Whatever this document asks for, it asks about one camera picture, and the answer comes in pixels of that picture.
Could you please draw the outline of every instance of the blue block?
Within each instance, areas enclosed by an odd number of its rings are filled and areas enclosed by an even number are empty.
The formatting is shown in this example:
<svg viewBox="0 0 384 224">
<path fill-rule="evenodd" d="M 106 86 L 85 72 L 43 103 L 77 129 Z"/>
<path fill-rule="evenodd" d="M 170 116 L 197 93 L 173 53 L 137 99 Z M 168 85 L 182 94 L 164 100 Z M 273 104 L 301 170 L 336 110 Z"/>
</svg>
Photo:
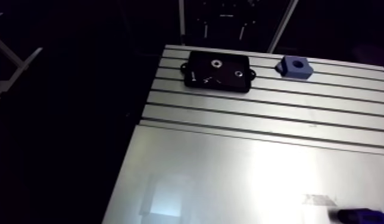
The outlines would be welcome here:
<svg viewBox="0 0 384 224">
<path fill-rule="evenodd" d="M 284 56 L 275 69 L 283 76 L 296 79 L 308 79 L 314 72 L 306 58 Z"/>
</svg>

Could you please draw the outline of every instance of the black plastic case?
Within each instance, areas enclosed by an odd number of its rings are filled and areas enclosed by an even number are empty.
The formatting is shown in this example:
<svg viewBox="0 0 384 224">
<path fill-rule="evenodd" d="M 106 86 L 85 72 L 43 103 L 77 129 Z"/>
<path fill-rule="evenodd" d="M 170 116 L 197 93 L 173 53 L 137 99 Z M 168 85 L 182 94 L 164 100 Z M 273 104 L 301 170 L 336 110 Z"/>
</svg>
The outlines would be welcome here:
<svg viewBox="0 0 384 224">
<path fill-rule="evenodd" d="M 248 92 L 255 77 L 243 55 L 192 51 L 180 69 L 186 86 L 232 92 Z"/>
</svg>

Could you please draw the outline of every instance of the metal surface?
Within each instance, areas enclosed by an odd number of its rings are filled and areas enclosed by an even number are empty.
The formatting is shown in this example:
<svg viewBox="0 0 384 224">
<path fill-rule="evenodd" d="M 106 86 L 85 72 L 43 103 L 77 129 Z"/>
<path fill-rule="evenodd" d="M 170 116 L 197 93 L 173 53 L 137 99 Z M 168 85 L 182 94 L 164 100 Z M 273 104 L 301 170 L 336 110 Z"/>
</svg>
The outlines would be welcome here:
<svg viewBox="0 0 384 224">
<path fill-rule="evenodd" d="M 384 155 L 136 127 L 104 224 L 328 224 L 384 211 Z"/>
<path fill-rule="evenodd" d="M 246 55 L 250 57 L 258 57 L 258 58 L 272 58 L 280 60 L 283 55 L 279 54 L 266 54 L 266 53 L 257 53 L 257 52 L 248 52 L 248 51 L 234 51 L 234 50 L 226 50 L 226 49 L 215 49 L 215 48 L 202 48 L 198 46 L 177 46 L 177 45 L 166 45 L 166 50 L 163 52 L 163 57 L 168 57 L 167 52 L 171 52 L 172 50 L 177 51 L 177 54 L 182 54 L 186 58 L 189 56 L 190 51 L 210 51 L 224 54 L 238 54 L 238 55 Z M 346 66 L 358 69 L 370 69 L 375 71 L 384 71 L 384 67 L 382 66 L 373 66 L 370 64 L 360 64 L 360 63 L 352 63 L 347 61 L 334 61 L 328 59 L 321 58 L 308 58 L 308 62 L 310 63 L 321 63 L 333 66 Z"/>
<path fill-rule="evenodd" d="M 254 139 L 268 136 L 314 147 L 345 146 L 374 153 L 384 150 L 382 67 L 335 61 L 328 64 L 309 58 L 313 75 L 308 80 L 294 80 L 282 78 L 273 69 L 281 56 L 246 52 L 257 77 L 247 94 L 236 94 L 187 88 L 179 67 L 187 62 L 190 49 L 242 52 L 169 47 L 153 81 L 144 120 L 165 124 L 162 127 L 198 127 L 209 133 L 213 129 L 231 130 L 260 136 Z"/>
<path fill-rule="evenodd" d="M 249 56 L 246 94 L 188 88 L 189 50 Z M 167 46 L 104 224 L 330 224 L 329 211 L 384 211 L 384 68 Z"/>
<path fill-rule="evenodd" d="M 225 53 L 232 54 L 233 51 L 226 51 Z M 189 58 L 190 51 L 182 51 L 182 50 L 173 50 L 166 49 L 163 53 L 163 60 L 161 61 L 161 66 L 166 66 L 167 63 L 171 62 L 167 58 L 178 58 L 177 60 L 172 61 L 171 63 L 182 63 Z M 259 67 L 267 67 L 274 68 L 276 64 L 280 61 L 280 58 L 265 58 L 265 57 L 249 57 L 251 66 L 259 66 Z M 346 77 L 359 77 L 362 79 L 372 79 L 372 80 L 384 80 L 384 71 L 378 70 L 370 70 L 370 69 L 362 69 L 358 67 L 347 67 L 347 66 L 339 66 L 334 64 L 323 64 L 310 62 L 310 66 L 317 73 L 326 73 L 326 74 L 334 74 L 338 76 L 346 76 Z"/>
</svg>

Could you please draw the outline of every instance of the hole in blue block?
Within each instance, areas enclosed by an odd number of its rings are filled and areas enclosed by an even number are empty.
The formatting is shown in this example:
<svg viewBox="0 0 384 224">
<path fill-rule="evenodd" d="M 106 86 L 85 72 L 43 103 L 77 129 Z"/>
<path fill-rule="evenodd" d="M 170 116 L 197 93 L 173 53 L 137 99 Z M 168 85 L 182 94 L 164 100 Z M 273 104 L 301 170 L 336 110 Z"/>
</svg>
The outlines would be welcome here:
<svg viewBox="0 0 384 224">
<path fill-rule="evenodd" d="M 296 68 L 303 68 L 303 63 L 301 61 L 293 61 L 293 65 L 296 67 Z"/>
</svg>

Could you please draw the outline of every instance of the blue object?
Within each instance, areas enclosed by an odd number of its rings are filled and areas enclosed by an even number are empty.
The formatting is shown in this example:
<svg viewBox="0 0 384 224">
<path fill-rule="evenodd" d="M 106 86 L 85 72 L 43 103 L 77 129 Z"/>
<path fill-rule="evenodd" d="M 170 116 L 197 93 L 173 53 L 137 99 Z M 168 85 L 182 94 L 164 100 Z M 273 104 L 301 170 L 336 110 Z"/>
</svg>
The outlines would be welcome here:
<svg viewBox="0 0 384 224">
<path fill-rule="evenodd" d="M 345 224 L 384 224 L 384 213 L 370 209 L 343 209 L 338 219 Z"/>
<path fill-rule="evenodd" d="M 297 56 L 284 56 L 275 67 L 283 77 L 308 79 L 314 72 L 308 64 L 307 58 Z"/>
</svg>

